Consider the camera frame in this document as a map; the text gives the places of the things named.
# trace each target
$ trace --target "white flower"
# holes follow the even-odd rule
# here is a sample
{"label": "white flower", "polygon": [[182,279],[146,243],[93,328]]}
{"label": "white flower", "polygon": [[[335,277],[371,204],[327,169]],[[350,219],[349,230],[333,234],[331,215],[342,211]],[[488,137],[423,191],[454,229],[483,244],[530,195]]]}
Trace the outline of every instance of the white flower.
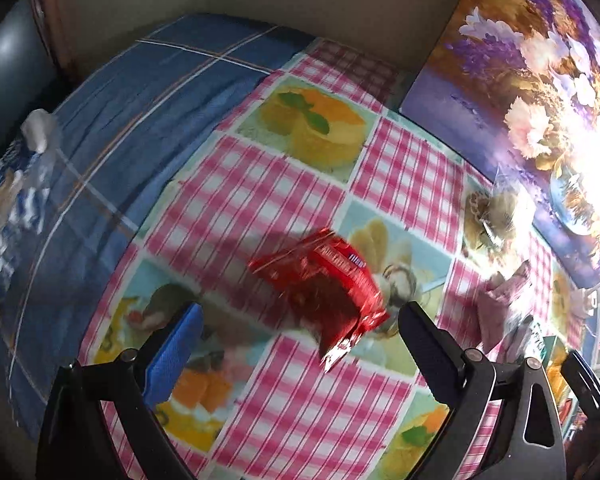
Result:
{"label": "white flower", "polygon": [[571,76],[568,74],[558,74],[554,70],[551,70],[550,73],[560,99],[566,103],[570,102],[576,93],[576,85]]}
{"label": "white flower", "polygon": [[560,121],[561,129],[567,132],[567,136],[572,142],[576,142],[575,139],[581,138],[590,131],[589,125],[585,122],[583,117],[578,115],[571,104],[564,107],[564,110],[560,113],[558,119]]}
{"label": "white flower", "polygon": [[579,7],[584,15],[584,21],[587,22],[587,25],[589,25],[589,35],[594,40],[600,40],[600,24],[598,23],[598,20],[593,17],[593,14],[584,3]]}
{"label": "white flower", "polygon": [[580,74],[573,82],[576,85],[576,93],[578,94],[580,104],[593,107],[596,102],[596,91],[589,84],[587,76]]}
{"label": "white flower", "polygon": [[[536,74],[547,74],[550,67],[560,65],[562,54],[565,54],[563,49],[564,42],[557,34],[549,33],[549,38],[545,38],[537,30],[534,30],[531,38],[526,38],[520,45],[520,54],[525,59],[526,66],[529,70]],[[560,38],[560,43],[551,35]]]}
{"label": "white flower", "polygon": [[540,144],[544,133],[551,129],[546,109],[542,105],[528,105],[516,97],[504,116],[509,127],[509,139],[522,156],[536,158],[541,153],[549,154],[549,147]]}
{"label": "white flower", "polygon": [[600,40],[593,40],[593,46],[596,49],[596,63],[600,66]]}
{"label": "white flower", "polygon": [[514,32],[511,27],[505,22],[494,22],[493,20],[485,20],[480,15],[480,10],[475,7],[473,14],[468,14],[465,18],[466,25],[458,28],[458,32],[463,36],[470,36],[483,40],[487,34],[494,36],[498,41],[503,43],[513,43],[520,46],[525,39],[521,32]]}
{"label": "white flower", "polygon": [[564,43],[564,40],[562,39],[560,34],[557,34],[554,29],[550,30],[548,35],[550,40],[555,41],[555,55],[558,56],[560,59],[562,59],[563,57],[567,57],[569,55],[569,47],[566,43]]}
{"label": "white flower", "polygon": [[569,53],[571,54],[571,59],[573,59],[573,62],[576,64],[576,68],[582,73],[590,75],[591,61],[586,47],[578,40],[574,40],[571,36],[567,36],[567,38],[569,38],[569,43],[571,45]]}

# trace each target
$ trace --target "tablecloth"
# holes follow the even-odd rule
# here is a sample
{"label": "tablecloth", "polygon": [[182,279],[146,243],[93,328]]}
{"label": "tablecloth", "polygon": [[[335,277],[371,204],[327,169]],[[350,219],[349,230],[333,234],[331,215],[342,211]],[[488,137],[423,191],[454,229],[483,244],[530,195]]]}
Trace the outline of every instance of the tablecloth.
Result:
{"label": "tablecloth", "polygon": [[[490,183],[391,111],[401,78],[387,63],[315,41],[218,125],[107,285],[80,347],[84,364],[141,344],[140,320],[183,298],[203,305],[202,348],[157,409],[201,480],[401,479],[446,415],[399,335],[365,337],[323,373],[312,338],[247,272],[255,254],[331,226],[379,272],[399,266],[413,276],[436,324],[480,348],[474,295],[494,269],[462,247],[466,199]],[[299,114],[323,126],[310,113],[327,119],[322,136],[298,130]],[[579,347],[573,285],[536,232],[519,250],[532,266],[533,314],[547,334]],[[492,402],[458,478],[477,468],[497,413]],[[128,474],[143,478],[111,404],[105,414]]]}

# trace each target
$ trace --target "plastic bag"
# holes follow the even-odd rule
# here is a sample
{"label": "plastic bag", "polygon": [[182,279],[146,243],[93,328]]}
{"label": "plastic bag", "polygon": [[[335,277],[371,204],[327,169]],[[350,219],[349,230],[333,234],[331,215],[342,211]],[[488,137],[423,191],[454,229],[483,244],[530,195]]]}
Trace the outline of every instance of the plastic bag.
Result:
{"label": "plastic bag", "polygon": [[42,232],[59,137],[56,118],[33,110],[0,159],[0,300],[19,263],[22,231]]}
{"label": "plastic bag", "polygon": [[532,286],[529,261],[525,260],[508,280],[498,273],[484,290],[478,291],[478,323],[485,354],[515,330],[531,311]]}
{"label": "plastic bag", "polygon": [[522,183],[498,168],[485,213],[480,218],[494,247],[501,250],[507,241],[527,233],[536,213],[536,204]]}
{"label": "plastic bag", "polygon": [[507,363],[521,363],[527,357],[535,357],[542,362],[546,354],[542,339],[542,327],[531,314],[522,320],[511,336],[505,337],[503,346],[506,352],[501,352],[501,355],[504,353]]}
{"label": "plastic bag", "polygon": [[365,261],[329,229],[251,260],[249,268],[286,297],[301,326],[314,334],[325,371],[389,317]]}

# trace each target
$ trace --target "blue bedsheet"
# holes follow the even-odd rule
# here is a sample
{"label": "blue bedsheet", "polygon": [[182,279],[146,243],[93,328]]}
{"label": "blue bedsheet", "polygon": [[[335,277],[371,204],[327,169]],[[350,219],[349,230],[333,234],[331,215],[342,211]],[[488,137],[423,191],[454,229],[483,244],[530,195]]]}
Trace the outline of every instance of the blue bedsheet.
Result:
{"label": "blue bedsheet", "polygon": [[0,384],[33,438],[60,365],[161,190],[229,111],[314,38],[186,16],[135,42],[56,110],[61,153],[42,235],[0,305]]}

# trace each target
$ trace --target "red snack package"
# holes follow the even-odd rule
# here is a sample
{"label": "red snack package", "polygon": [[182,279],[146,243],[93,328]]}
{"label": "red snack package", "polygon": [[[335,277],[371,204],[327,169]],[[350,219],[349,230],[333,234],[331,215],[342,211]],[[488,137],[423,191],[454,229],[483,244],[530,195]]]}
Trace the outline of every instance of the red snack package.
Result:
{"label": "red snack package", "polygon": [[315,335],[326,372],[389,317],[365,261],[330,229],[255,258],[249,268],[286,296],[301,325]]}

